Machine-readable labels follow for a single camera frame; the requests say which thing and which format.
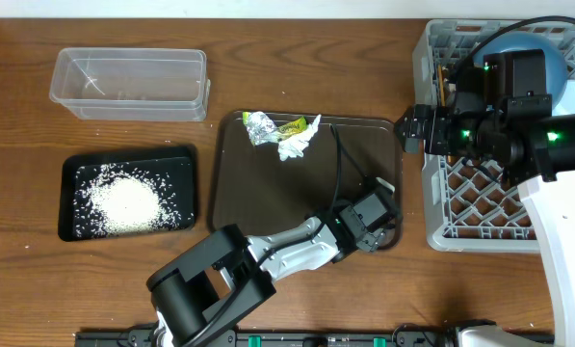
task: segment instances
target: plastic storage box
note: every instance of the plastic storage box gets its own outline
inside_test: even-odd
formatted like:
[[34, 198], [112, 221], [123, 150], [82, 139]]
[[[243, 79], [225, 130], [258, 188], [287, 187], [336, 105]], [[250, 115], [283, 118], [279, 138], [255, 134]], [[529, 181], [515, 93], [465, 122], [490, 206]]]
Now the plastic storage box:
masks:
[[[455, 63], [479, 42], [514, 21], [432, 20], [413, 51], [416, 103], [439, 100], [437, 66]], [[563, 53], [575, 79], [575, 26], [545, 22], [521, 31], [543, 35]], [[495, 174], [494, 161], [484, 163]], [[438, 251], [538, 253], [539, 246], [515, 188], [505, 189], [460, 160], [425, 154], [422, 169], [427, 240]]]
[[204, 120], [209, 89], [200, 50], [66, 48], [49, 96], [83, 120]]

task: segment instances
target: black tray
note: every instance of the black tray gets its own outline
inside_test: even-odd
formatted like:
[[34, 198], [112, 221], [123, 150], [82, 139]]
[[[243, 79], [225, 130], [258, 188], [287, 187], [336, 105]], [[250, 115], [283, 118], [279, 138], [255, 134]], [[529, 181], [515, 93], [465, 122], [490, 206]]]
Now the black tray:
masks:
[[[302, 116], [312, 122], [316, 116], [266, 114], [278, 125]], [[336, 183], [331, 123], [336, 124], [343, 146], [367, 175], [395, 186], [394, 199], [401, 208], [403, 151], [391, 121], [322, 116], [304, 157], [281, 162], [277, 144], [254, 147], [250, 143], [239, 111], [221, 124], [210, 228], [237, 224], [246, 235], [271, 235], [296, 227], [306, 215], [327, 208]], [[342, 167], [339, 198], [355, 199], [362, 193], [362, 179], [348, 160], [343, 160]]]
[[[75, 192], [83, 182], [94, 179], [98, 173], [95, 169], [104, 164], [120, 164], [122, 170], [131, 173], [133, 169], [150, 171], [150, 174], [168, 174], [170, 176], [170, 192], [175, 193], [174, 202], [182, 218], [172, 230], [192, 227], [196, 215], [196, 176], [194, 151], [188, 147], [161, 147], [153, 149], [128, 149], [111, 152], [74, 155], [63, 164], [63, 180], [60, 195], [60, 213], [58, 220], [58, 236], [63, 241], [79, 241], [105, 238], [90, 232], [75, 231], [73, 200]], [[125, 235], [139, 235], [136, 232]]]

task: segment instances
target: wooden table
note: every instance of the wooden table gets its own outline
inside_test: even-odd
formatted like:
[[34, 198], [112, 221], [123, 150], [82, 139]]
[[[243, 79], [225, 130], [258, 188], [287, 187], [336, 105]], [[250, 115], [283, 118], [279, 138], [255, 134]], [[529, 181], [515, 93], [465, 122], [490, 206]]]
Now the wooden table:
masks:
[[[145, 280], [207, 235], [219, 122], [236, 109], [386, 117], [413, 100], [411, 52], [425, 20], [0, 19], [0, 345], [72, 346], [81, 329], [156, 319]], [[198, 48], [212, 79], [203, 122], [81, 121], [48, 98], [70, 46]], [[96, 242], [57, 236], [62, 164], [75, 153], [194, 144], [192, 231]], [[388, 331], [488, 318], [551, 332], [536, 255], [450, 254], [425, 237], [421, 156], [405, 155], [405, 236], [276, 285], [241, 328]]]

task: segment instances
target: white wall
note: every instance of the white wall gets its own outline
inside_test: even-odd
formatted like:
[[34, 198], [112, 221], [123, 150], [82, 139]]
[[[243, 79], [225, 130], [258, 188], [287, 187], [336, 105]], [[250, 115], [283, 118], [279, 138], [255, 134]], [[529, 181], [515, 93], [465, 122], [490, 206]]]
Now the white wall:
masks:
[[0, 0], [0, 17], [527, 18], [575, 0]]

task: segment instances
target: trash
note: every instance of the trash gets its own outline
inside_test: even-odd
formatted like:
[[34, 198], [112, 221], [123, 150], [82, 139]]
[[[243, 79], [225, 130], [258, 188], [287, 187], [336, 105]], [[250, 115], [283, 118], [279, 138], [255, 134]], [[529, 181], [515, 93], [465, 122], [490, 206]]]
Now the trash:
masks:
[[287, 158], [302, 158], [304, 156], [304, 149], [308, 147], [308, 142], [319, 129], [321, 117], [321, 115], [317, 116], [311, 124], [308, 124], [306, 130], [300, 134], [278, 143], [278, 155], [281, 161], [285, 161]]
[[276, 126], [263, 112], [244, 112], [243, 123], [248, 132], [250, 142], [254, 146], [265, 143], [278, 143], [278, 154], [281, 161], [287, 158], [304, 156], [304, 149], [319, 129], [321, 115], [311, 124], [301, 117], [287, 124]]

